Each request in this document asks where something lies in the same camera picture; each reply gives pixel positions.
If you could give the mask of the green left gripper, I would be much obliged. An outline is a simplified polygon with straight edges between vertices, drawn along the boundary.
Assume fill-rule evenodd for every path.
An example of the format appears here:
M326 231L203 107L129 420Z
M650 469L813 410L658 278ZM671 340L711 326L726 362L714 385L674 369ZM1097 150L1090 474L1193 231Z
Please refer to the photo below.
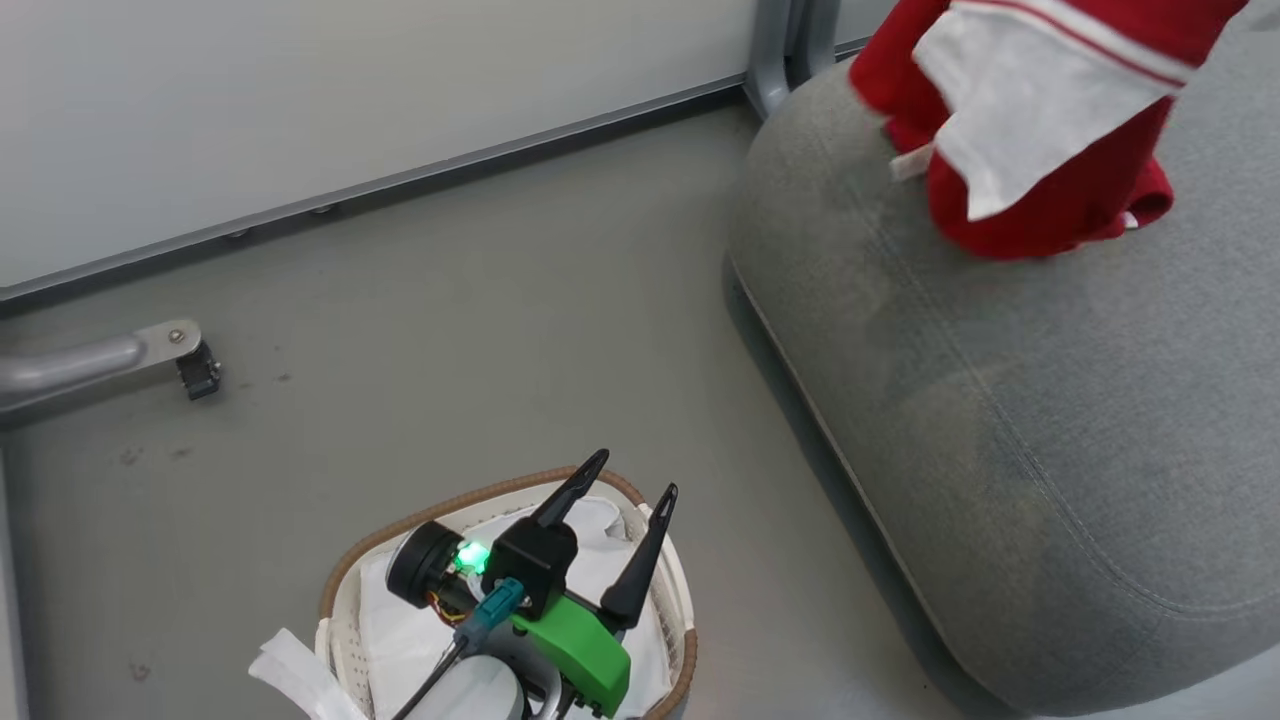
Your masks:
M643 615L678 487L660 496L631 559L600 602L567 585L579 538L564 519L605 468L599 448L531 514L492 543L474 543L439 521L416 528L390 556L388 591L452 628L451 643L399 719L521 719L526 685L562 719L573 705L613 717L630 688L625 635Z

